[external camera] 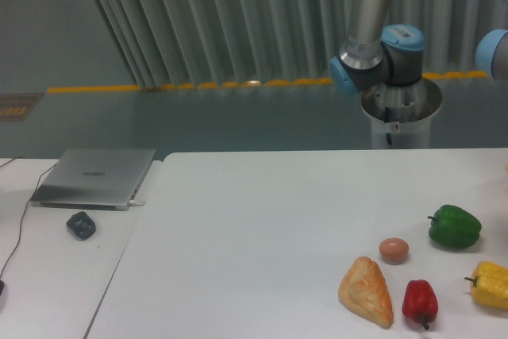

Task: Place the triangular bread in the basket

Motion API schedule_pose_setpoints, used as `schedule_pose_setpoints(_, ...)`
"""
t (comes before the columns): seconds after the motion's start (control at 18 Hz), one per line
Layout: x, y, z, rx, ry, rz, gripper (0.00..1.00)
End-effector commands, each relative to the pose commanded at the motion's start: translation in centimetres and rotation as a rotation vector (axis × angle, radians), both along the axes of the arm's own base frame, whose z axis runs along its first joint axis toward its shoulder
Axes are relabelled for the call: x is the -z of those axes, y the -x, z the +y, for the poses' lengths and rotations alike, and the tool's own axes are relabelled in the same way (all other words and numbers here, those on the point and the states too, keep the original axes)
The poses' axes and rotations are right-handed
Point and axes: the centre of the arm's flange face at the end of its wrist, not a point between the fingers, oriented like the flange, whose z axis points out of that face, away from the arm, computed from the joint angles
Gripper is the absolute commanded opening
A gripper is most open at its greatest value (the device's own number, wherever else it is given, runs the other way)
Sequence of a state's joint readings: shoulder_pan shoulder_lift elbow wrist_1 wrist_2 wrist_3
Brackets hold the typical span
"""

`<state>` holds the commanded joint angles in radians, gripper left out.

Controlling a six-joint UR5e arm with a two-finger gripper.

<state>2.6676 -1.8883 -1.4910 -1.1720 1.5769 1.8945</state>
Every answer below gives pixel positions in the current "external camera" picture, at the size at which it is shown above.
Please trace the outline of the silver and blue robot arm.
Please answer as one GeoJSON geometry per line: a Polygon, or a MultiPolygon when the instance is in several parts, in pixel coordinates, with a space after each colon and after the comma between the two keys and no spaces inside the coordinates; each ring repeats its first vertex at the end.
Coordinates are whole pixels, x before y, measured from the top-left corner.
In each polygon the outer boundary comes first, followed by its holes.
{"type": "MultiPolygon", "coordinates": [[[[348,36],[329,61],[332,80],[346,94],[385,83],[408,87],[422,77],[425,39],[411,25],[383,28],[389,0],[353,0],[348,36]]],[[[475,51],[477,68],[507,81],[507,29],[489,32],[475,51]]]]}

